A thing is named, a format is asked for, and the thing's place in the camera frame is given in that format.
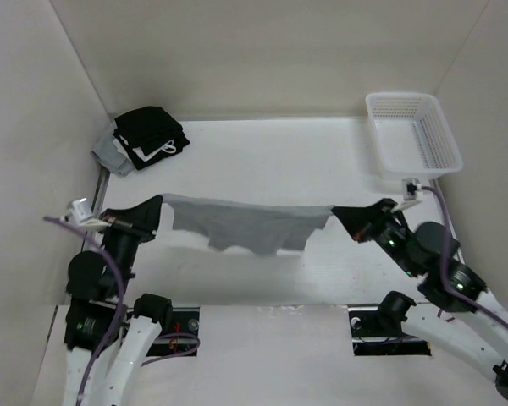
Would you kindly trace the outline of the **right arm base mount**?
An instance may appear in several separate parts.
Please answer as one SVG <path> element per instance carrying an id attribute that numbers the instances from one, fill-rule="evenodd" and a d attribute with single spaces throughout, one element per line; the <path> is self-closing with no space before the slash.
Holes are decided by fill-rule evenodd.
<path id="1" fill-rule="evenodd" d="M 355 356 L 431 356 L 426 341 L 383 326 L 374 305 L 348 308 L 351 347 Z"/>

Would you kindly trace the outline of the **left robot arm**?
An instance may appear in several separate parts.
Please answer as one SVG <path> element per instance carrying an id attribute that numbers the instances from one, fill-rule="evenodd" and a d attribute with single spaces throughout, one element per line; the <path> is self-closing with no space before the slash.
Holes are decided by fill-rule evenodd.
<path id="1" fill-rule="evenodd" d="M 170 299 L 143 294 L 132 311 L 124 302 L 137 250 L 155 239 L 162 205 L 156 195 L 96 217 L 84 200 L 75 200 L 60 220 L 79 235 L 90 229 L 102 234 L 102 242 L 89 239 L 92 250 L 80 252 L 68 267 L 65 405 L 127 404 L 153 341 L 172 330 Z"/>

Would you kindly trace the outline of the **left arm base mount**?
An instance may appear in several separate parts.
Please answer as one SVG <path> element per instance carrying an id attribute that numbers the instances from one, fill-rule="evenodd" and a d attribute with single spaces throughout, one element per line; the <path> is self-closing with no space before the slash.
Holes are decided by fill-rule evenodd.
<path id="1" fill-rule="evenodd" d="M 192 350 L 197 345 L 200 315 L 200 307 L 174 308 L 170 320 L 149 348 L 147 357 L 163 357 Z"/>

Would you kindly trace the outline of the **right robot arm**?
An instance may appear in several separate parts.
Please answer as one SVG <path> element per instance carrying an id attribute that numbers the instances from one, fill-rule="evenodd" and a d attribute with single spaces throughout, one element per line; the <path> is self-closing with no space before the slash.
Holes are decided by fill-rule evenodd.
<path id="1" fill-rule="evenodd" d="M 355 242 L 375 243 L 408 277 L 419 279 L 417 290 L 427 301 L 390 291 L 376 307 L 353 311 L 353 337 L 431 343 L 482 374 L 508 402 L 508 315 L 494 311 L 487 283 L 456 258 L 460 245 L 447 223 L 410 229 L 391 199 L 332 212 Z"/>

